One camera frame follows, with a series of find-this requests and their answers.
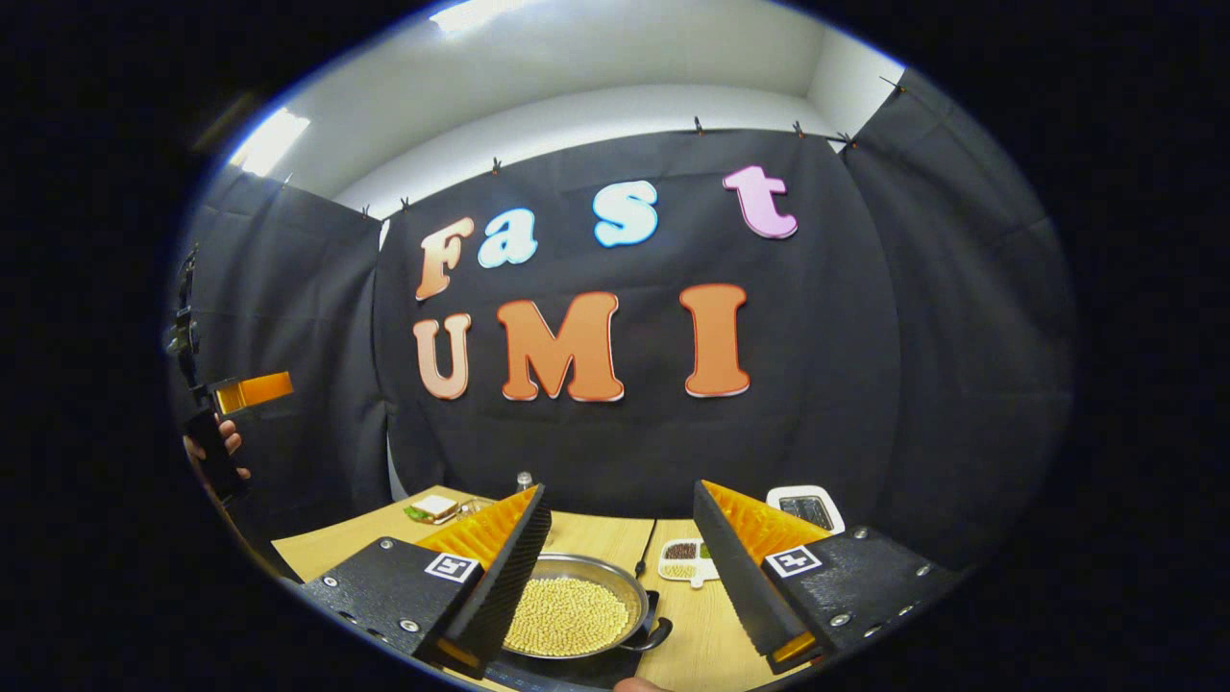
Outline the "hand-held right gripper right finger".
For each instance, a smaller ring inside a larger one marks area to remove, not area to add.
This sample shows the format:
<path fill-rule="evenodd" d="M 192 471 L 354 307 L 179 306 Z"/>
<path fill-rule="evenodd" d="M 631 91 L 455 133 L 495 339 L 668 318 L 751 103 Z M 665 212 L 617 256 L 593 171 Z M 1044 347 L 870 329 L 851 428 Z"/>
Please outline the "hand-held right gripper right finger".
<path fill-rule="evenodd" d="M 828 531 L 707 479 L 694 483 L 692 520 L 772 674 L 847 658 L 962 581 L 883 531 Z"/>

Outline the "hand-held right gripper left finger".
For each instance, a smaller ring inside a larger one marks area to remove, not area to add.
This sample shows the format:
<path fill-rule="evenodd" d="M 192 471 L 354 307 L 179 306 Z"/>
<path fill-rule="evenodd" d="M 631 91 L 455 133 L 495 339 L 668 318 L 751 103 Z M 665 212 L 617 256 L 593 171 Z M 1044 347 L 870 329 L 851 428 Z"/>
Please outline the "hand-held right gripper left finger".
<path fill-rule="evenodd" d="M 374 540 L 304 597 L 400 656 L 483 678 L 549 538 L 544 497 L 536 483 L 430 537 Z"/>

